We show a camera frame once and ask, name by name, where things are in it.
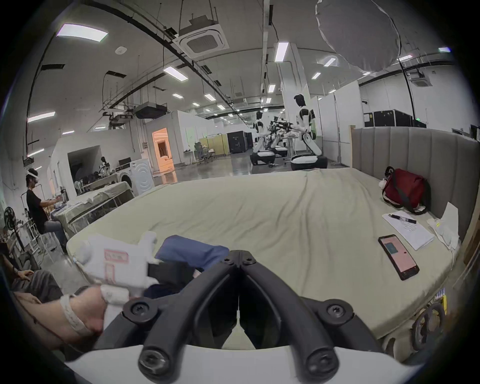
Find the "person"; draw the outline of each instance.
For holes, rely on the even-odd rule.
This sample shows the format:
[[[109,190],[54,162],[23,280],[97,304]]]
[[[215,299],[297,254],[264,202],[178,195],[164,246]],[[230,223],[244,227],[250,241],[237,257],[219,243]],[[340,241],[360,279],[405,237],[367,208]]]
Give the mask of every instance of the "person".
[[[43,208],[51,206],[55,203],[61,201],[61,196],[57,197],[56,199],[52,200],[41,200],[35,195],[33,192],[33,188],[38,183],[38,172],[33,168],[28,170],[28,174],[26,175],[26,184],[27,184],[27,206],[30,214],[32,215],[32,219],[35,222],[36,228],[40,233],[48,233],[54,232],[55,236],[60,242],[60,246],[63,250],[63,253],[67,253],[67,236],[63,231],[63,227],[59,221],[52,221],[47,218],[47,214],[43,210]]]

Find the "sticker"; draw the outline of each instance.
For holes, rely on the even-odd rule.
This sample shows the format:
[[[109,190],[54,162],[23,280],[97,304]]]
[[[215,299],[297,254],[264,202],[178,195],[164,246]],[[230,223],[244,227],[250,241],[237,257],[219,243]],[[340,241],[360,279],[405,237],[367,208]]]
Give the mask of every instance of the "sticker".
[[[112,263],[128,264],[128,253],[124,251],[116,251],[113,249],[104,250],[105,260]]]
[[[105,280],[111,284],[115,284],[115,265],[105,264]]]

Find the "upholstered headboard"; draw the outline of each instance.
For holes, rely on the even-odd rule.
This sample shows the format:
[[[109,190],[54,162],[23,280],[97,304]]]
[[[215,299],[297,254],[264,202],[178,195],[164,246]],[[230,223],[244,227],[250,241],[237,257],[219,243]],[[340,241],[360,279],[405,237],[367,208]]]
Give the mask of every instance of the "upholstered headboard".
[[[444,214],[447,202],[458,208],[463,240],[477,199],[480,143],[464,136],[416,127],[352,130],[353,167],[381,179],[388,166],[425,177],[432,188],[432,213]]]

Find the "white wristband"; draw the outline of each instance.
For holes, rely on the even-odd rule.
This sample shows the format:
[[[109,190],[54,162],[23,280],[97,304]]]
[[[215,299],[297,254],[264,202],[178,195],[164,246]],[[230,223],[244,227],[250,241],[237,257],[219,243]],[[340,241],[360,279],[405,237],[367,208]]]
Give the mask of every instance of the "white wristband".
[[[70,305],[70,297],[75,297],[75,295],[63,295],[60,298],[60,305],[68,322],[70,323],[74,331],[80,336],[93,335],[93,332],[85,326],[82,320],[80,320],[73,311],[72,306]]]

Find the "black marker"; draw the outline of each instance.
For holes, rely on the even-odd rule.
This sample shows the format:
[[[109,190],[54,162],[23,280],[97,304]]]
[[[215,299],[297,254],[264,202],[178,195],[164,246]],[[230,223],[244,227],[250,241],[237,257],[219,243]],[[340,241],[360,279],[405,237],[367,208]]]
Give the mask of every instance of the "black marker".
[[[397,220],[400,220],[400,221],[405,221],[407,223],[412,223],[412,224],[416,224],[417,221],[416,220],[413,220],[413,219],[409,219],[409,218],[406,218],[406,217],[403,217],[403,216],[397,216],[397,215],[393,215],[391,213],[388,214],[390,217],[393,217],[394,219],[397,219]]]

